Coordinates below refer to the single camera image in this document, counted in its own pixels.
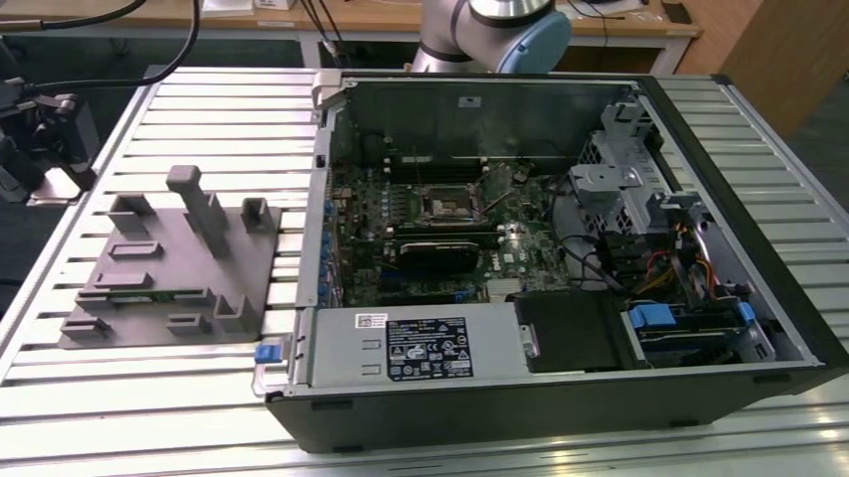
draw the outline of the warning symbols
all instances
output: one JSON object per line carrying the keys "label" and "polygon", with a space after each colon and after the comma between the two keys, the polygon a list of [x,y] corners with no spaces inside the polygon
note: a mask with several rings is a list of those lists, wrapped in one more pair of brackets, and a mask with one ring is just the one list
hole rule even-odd
{"label": "warning symbols", "polygon": [[466,318],[387,321],[386,343],[390,380],[474,376]]}

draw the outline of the cable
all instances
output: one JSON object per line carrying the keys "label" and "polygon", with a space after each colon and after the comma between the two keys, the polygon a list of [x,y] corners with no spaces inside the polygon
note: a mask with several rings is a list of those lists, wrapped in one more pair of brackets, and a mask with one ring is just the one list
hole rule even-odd
{"label": "cable", "polygon": [[344,39],[341,38],[341,33],[339,32],[339,27],[335,25],[335,20],[332,19],[332,15],[329,15],[329,10],[327,9],[327,5],[323,3],[323,0],[317,0],[320,3],[320,8],[323,9],[324,14],[327,15],[327,19],[329,20],[329,25],[332,26],[332,31],[335,32],[335,36],[339,38],[339,44],[344,44]]}
{"label": "cable", "polygon": [[588,5],[588,8],[591,8],[592,11],[598,15],[587,15],[580,10],[578,10],[578,7],[574,5],[574,3],[571,3],[571,0],[567,0],[567,2],[568,2],[568,6],[578,13],[578,15],[580,15],[580,16],[583,16],[586,18],[599,18],[600,19],[600,28],[602,28],[602,30],[604,32],[604,43],[603,43],[603,45],[600,47],[600,55],[598,55],[598,70],[603,71],[603,67],[604,67],[604,53],[607,51],[607,45],[610,43],[610,35],[607,33],[607,20],[624,20],[624,17],[608,17],[608,16],[606,16],[603,13],[600,13],[598,8],[595,8],[595,5],[592,5],[591,3],[587,3],[586,5]]}
{"label": "cable", "polygon": [[592,255],[598,255],[598,252],[595,250],[587,253],[583,256],[583,259],[580,260],[580,278],[578,280],[578,288],[583,286],[583,282],[586,281],[586,263],[587,263],[586,261]]}
{"label": "cable", "polygon": [[197,41],[197,32],[200,30],[200,0],[192,0],[192,16],[191,16],[191,29],[188,31],[188,38],[183,44],[180,53],[173,58],[171,64],[156,75],[141,79],[84,79],[80,81],[60,81],[46,82],[44,84],[30,84],[26,86],[29,93],[57,93],[66,91],[77,91],[80,89],[95,89],[103,87],[140,87],[156,84],[163,81],[179,68],[188,57],[191,49]]}
{"label": "cable", "polygon": [[654,260],[658,259],[658,257],[667,255],[669,251],[667,250],[661,250],[661,251],[655,251],[654,253],[651,253],[651,256],[649,257],[649,261],[646,262],[646,278],[649,278],[649,276],[651,276],[651,266],[654,265]]}
{"label": "cable", "polygon": [[304,5],[304,11],[307,12],[307,16],[309,16],[309,20],[313,22],[313,26],[316,27],[317,34],[320,35],[320,42],[323,43],[323,47],[327,49],[327,52],[329,53],[329,57],[332,58],[332,64],[335,65],[336,68],[341,69],[343,66],[341,66],[341,61],[339,60],[335,44],[332,43],[332,40],[327,36],[327,31],[324,30],[323,25],[320,24],[319,10],[316,10],[316,5],[313,4],[312,0],[304,0],[303,5]]}
{"label": "cable", "polygon": [[41,32],[46,30],[66,30],[69,28],[87,27],[128,15],[137,10],[144,3],[147,3],[147,0],[132,0],[131,3],[120,7],[117,10],[95,17],[79,18],[75,20],[62,20],[57,22],[44,22],[41,20],[10,20],[0,22],[0,32]]}
{"label": "cable", "polygon": [[[586,236],[566,236],[562,240],[567,240],[567,239],[572,239],[572,238],[583,238],[583,237],[586,237]],[[610,289],[612,291],[615,291],[616,293],[620,293],[623,295],[630,295],[631,294],[628,289],[624,288],[624,286],[622,286],[622,284],[618,281],[615,281],[615,278],[612,278],[612,276],[610,276],[607,274],[607,272],[604,272],[600,268],[598,268],[595,265],[592,265],[583,257],[580,257],[580,255],[578,255],[574,251],[571,251],[566,245],[563,245],[560,248],[562,248],[562,251],[571,258],[574,258],[578,261],[578,263],[580,263],[582,266],[586,266],[586,268],[588,268],[590,271],[592,271],[592,273],[595,273],[598,275],[598,277],[604,281],[604,283],[607,283],[607,286],[610,286]]]}

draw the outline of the motherboard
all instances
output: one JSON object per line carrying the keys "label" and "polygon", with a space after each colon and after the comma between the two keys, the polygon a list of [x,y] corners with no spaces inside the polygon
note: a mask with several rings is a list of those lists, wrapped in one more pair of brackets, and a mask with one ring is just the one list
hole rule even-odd
{"label": "motherboard", "polygon": [[546,219],[560,177],[520,159],[432,162],[332,170],[341,306],[503,302],[567,288]]}

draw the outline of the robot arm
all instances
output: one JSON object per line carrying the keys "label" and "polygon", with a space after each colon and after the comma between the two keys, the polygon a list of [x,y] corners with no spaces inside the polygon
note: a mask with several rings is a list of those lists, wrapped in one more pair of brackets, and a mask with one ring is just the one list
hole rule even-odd
{"label": "robot arm", "polygon": [[571,36],[554,0],[422,2],[422,43],[414,72],[547,73]]}

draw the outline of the wooden desk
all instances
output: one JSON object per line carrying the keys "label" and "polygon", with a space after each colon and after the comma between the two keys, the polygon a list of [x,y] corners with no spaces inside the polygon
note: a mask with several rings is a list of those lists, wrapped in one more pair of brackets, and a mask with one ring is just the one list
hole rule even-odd
{"label": "wooden desk", "polygon": [[[60,20],[111,11],[127,0],[0,0],[0,20],[38,18]],[[383,3],[379,0],[324,0],[345,40],[367,42],[418,42],[420,8],[418,5]],[[661,2],[651,0],[647,11],[659,14]],[[109,38],[181,38],[191,14],[188,0],[148,0],[127,17],[73,30],[36,32],[28,35]],[[670,74],[683,57],[690,40],[699,36],[694,25],[639,19],[607,20],[607,47],[661,50],[651,73]],[[572,20],[571,46],[604,45],[604,26],[599,19]],[[201,38],[240,40],[295,40],[301,45],[304,66],[320,67],[319,33],[299,3],[292,10],[257,9],[249,17],[207,18]]]}

